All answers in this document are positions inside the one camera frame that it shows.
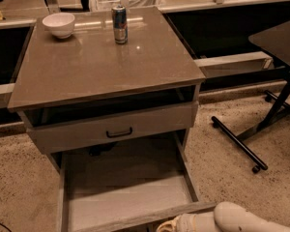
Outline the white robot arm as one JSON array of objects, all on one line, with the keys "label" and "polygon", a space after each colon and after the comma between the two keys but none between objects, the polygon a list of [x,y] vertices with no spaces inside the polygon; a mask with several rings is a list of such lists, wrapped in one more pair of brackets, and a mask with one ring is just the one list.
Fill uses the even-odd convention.
[{"label": "white robot arm", "polygon": [[232,202],[218,203],[212,212],[182,214],[158,226],[156,232],[290,232]]}]

